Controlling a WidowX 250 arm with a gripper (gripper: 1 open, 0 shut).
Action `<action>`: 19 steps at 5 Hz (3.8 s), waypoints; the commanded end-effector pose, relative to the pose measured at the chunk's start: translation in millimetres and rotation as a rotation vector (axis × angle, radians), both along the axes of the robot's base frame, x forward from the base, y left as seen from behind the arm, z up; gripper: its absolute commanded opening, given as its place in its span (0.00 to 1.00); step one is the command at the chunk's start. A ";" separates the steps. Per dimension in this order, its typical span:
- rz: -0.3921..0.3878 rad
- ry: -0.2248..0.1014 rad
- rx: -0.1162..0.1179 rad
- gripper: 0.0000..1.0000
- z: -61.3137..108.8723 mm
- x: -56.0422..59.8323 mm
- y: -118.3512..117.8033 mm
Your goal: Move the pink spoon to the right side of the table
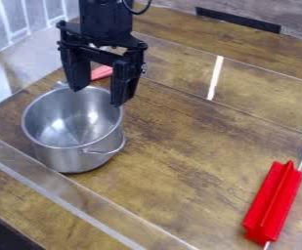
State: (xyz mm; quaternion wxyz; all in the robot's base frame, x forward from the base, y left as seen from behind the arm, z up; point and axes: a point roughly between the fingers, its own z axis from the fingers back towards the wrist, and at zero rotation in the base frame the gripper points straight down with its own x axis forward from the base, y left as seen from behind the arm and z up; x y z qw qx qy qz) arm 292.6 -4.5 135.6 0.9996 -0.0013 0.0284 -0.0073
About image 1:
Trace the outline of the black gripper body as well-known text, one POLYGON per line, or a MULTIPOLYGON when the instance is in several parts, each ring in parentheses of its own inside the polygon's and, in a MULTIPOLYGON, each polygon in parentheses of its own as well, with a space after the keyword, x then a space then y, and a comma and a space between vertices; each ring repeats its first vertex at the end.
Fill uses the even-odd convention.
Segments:
POLYGON ((149 44, 139 40, 130 32, 126 34, 110 33, 93 36, 82 33, 79 23, 59 21, 57 28, 61 31, 58 50, 65 66, 75 66, 78 63, 97 62, 114 65, 125 61, 133 66, 145 64, 145 52, 149 44), (121 47, 126 49, 122 55, 102 51, 101 47, 121 47))

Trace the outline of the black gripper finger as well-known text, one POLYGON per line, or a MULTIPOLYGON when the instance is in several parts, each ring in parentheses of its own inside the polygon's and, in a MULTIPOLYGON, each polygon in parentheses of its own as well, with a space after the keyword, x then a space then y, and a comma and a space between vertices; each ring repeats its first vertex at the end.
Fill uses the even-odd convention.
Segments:
POLYGON ((127 50, 114 62, 110 93, 111 104, 115 107, 119 107, 134 98, 143 73, 143 65, 145 52, 139 50, 127 50))
POLYGON ((91 62, 79 49, 62 44, 59 51, 69 86, 74 92, 79 92, 91 83, 91 62))

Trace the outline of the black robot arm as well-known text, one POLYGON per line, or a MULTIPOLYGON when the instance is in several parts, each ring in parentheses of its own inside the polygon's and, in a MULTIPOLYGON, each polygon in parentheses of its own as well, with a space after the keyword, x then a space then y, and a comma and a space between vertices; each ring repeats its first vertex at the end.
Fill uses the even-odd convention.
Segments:
POLYGON ((134 0, 79 0, 79 22, 59 21, 57 42, 69 86, 82 91, 91 83, 91 62, 113 68, 111 104, 130 101, 145 73, 149 44, 133 35, 134 0))

